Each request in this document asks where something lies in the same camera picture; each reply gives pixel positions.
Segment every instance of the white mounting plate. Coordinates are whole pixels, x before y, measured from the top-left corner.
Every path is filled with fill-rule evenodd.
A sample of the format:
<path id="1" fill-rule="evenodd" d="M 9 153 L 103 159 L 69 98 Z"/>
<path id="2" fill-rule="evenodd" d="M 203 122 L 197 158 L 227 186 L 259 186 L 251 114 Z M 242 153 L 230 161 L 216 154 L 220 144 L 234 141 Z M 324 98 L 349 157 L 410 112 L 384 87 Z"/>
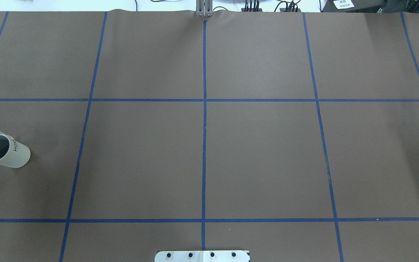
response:
<path id="1" fill-rule="evenodd" d="M 155 256 L 155 262 L 250 262 L 250 252 L 244 250 L 160 251 Z"/>

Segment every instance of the gray tabletop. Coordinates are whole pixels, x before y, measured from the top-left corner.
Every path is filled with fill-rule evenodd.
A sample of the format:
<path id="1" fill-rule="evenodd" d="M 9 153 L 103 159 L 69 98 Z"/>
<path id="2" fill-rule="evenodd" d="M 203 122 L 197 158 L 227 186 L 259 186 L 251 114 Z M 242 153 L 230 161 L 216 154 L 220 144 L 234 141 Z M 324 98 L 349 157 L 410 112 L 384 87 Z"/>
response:
<path id="1" fill-rule="evenodd" d="M 0 261 L 419 261 L 419 15 L 0 13 L 0 131 Z"/>

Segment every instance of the sticker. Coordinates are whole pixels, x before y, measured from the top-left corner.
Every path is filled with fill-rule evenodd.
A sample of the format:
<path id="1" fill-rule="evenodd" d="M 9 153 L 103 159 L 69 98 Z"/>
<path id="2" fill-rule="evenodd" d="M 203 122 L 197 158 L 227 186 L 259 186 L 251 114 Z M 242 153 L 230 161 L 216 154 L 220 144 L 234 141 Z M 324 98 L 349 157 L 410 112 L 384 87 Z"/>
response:
<path id="1" fill-rule="evenodd" d="M 355 7 L 351 0 L 335 0 L 333 1 L 337 9 L 346 9 Z"/>

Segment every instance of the white metal bracket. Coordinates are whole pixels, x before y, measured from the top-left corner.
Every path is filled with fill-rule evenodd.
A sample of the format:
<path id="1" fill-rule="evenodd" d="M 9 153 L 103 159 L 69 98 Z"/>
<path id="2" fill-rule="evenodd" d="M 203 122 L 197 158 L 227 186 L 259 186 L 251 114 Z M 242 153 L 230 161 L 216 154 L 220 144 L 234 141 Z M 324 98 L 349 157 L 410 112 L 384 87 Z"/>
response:
<path id="1" fill-rule="evenodd" d="M 213 16 L 213 0 L 196 0 L 196 16 Z"/>
<path id="2" fill-rule="evenodd" d="M 160 251 L 155 262 L 250 262 L 250 252 L 244 250 Z"/>

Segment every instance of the wire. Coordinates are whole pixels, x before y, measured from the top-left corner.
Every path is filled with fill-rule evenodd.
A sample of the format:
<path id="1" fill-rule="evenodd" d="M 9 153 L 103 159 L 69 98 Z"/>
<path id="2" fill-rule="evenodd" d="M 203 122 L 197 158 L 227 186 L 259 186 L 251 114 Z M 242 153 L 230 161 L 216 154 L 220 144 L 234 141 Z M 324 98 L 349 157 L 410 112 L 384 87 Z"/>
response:
<path id="1" fill-rule="evenodd" d="M 215 8 L 213 8 L 213 11 L 214 11 L 216 8 L 223 8 L 223 9 L 225 9 L 225 10 L 228 10 L 226 7 L 215 7 Z"/>
<path id="2" fill-rule="evenodd" d="M 276 8 L 274 9 L 274 11 L 275 11 L 275 12 L 276 12 L 276 10 L 278 9 L 279 5 L 281 5 L 281 3 L 286 3 L 286 10 L 287 10 L 287 8 L 289 7 L 289 6 L 288 6 L 288 3 L 287 3 L 286 1 L 281 1 L 281 2 L 279 2 L 279 3 L 278 3 L 278 5 L 276 5 Z"/>

